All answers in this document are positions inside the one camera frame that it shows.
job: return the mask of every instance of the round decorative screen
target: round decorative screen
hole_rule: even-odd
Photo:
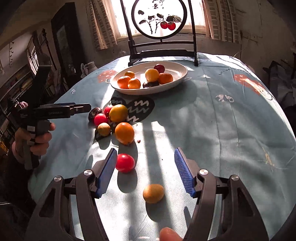
[[[151,39],[166,39],[184,27],[187,9],[182,0],[136,0],[131,17],[142,35]]]

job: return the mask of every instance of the human hand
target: human hand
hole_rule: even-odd
[[[183,239],[172,229],[163,228],[159,232],[159,241],[182,241]]]
[[[54,131],[55,130],[55,124],[51,123],[50,125],[50,131]],[[31,136],[30,133],[23,129],[23,128],[19,128],[16,133],[15,133],[15,150],[17,152],[17,154],[21,157],[23,157],[23,146],[22,146],[22,141],[23,140],[30,140]],[[35,138],[35,143],[38,143],[34,146],[30,147],[31,152],[34,155],[37,156],[42,156],[45,155],[48,147],[49,147],[49,141],[52,139],[52,135],[51,133],[47,132],[42,136],[37,136]]]

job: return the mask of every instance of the dark wooden door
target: dark wooden door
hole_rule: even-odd
[[[75,3],[65,3],[51,20],[51,25],[62,77],[71,88],[81,79],[80,65],[85,63]]]

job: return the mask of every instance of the light blue tablecloth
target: light blue tablecloth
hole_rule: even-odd
[[[53,120],[57,128],[50,147],[29,182],[33,199],[40,198],[54,176],[76,176],[114,147],[119,153],[131,154],[137,165],[128,175],[115,170],[107,193],[96,201],[109,239],[156,240],[165,226],[184,236],[196,200],[185,192],[174,164],[173,152],[181,147],[187,158],[214,175],[240,176],[271,238],[296,202],[295,136],[276,100],[240,60],[201,53],[199,58],[198,67],[188,58],[153,58],[181,63],[188,75],[179,86],[147,96],[155,103],[154,109],[140,117],[144,120],[133,123],[135,140],[140,143],[125,147],[114,136],[94,141],[87,113]],[[94,108],[106,106],[111,98],[113,102],[122,98],[134,106],[138,96],[114,92],[97,79],[104,71],[119,72],[127,64],[125,56],[99,68],[57,102],[90,103]],[[146,205],[142,197],[144,187],[151,183],[165,188],[165,198],[156,205]],[[216,233],[219,212],[217,204],[211,237]],[[75,205],[73,222],[81,238]]]

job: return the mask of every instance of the plate of fruit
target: plate of fruit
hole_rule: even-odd
[[[153,61],[131,66],[111,80],[111,86],[127,95],[148,95],[162,92],[180,84],[187,68],[170,61]]]

